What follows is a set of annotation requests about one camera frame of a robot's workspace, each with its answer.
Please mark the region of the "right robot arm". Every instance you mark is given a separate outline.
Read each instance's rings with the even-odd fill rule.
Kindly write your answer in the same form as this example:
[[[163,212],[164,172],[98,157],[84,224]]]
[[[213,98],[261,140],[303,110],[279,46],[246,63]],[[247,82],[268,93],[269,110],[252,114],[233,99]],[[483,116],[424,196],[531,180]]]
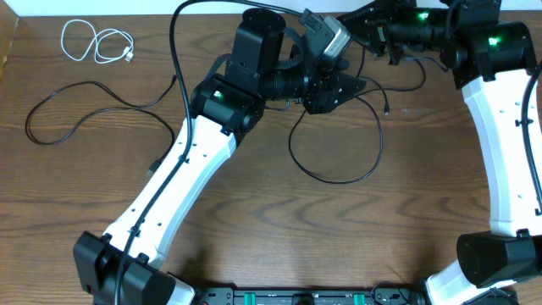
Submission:
[[[340,16],[370,52],[398,64],[412,47],[436,51],[473,117],[490,192],[490,228],[464,234],[456,260],[428,277],[428,304],[464,304],[541,274],[541,65],[528,27],[499,20],[501,2],[374,1]]]

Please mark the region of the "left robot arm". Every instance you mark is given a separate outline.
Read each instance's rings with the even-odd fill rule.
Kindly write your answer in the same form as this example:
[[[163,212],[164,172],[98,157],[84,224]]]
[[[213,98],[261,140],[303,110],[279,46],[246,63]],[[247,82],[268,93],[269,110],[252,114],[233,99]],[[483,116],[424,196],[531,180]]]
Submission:
[[[153,176],[100,236],[74,246],[82,289],[96,304],[190,304],[196,290],[164,273],[173,239],[202,189],[262,118],[269,101],[296,98],[326,114],[358,94],[342,55],[351,33],[335,17],[299,17],[303,34],[276,9],[252,5],[242,15],[230,53],[215,59],[193,93],[174,145]]]

